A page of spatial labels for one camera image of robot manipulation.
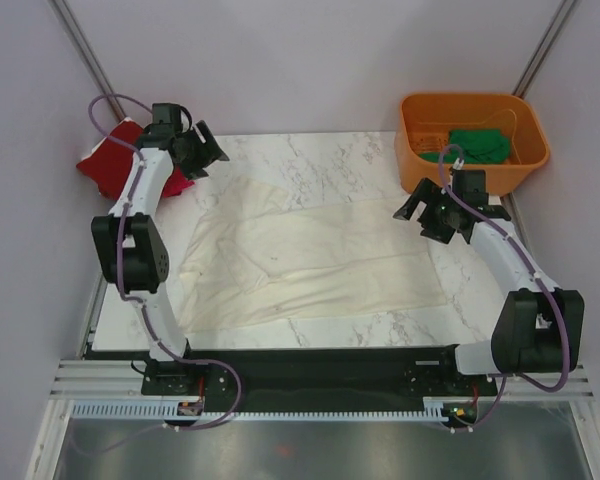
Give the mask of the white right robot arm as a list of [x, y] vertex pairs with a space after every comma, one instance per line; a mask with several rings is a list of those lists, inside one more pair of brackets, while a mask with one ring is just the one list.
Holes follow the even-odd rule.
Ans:
[[447, 244], [456, 235], [485, 262], [504, 295], [487, 341], [458, 345], [455, 359], [438, 368], [447, 392], [463, 392], [474, 375], [557, 373], [562, 379], [578, 363], [584, 299], [561, 288], [521, 243], [508, 211], [490, 202], [482, 170], [457, 171], [446, 187], [424, 178], [394, 216], [419, 216], [423, 237]]

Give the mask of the cream white t shirt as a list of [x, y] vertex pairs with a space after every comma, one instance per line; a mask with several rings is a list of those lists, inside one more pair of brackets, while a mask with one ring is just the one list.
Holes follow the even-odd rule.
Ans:
[[393, 217], [401, 198], [287, 211], [288, 196], [240, 177], [199, 220], [179, 272], [185, 333], [444, 304], [426, 240]]

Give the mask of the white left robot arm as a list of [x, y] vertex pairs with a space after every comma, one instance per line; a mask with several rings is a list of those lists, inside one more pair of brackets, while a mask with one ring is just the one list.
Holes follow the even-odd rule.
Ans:
[[148, 111], [151, 122], [135, 142], [104, 135], [129, 149], [132, 163], [114, 206], [92, 219], [91, 234], [104, 279], [116, 286], [143, 325], [150, 358], [171, 362], [165, 382], [178, 393], [188, 393], [198, 385], [200, 371], [186, 358], [189, 342], [166, 290], [170, 259], [154, 215], [174, 171], [196, 181], [208, 176], [213, 163], [229, 158], [206, 122], [194, 122], [184, 106], [155, 103]]

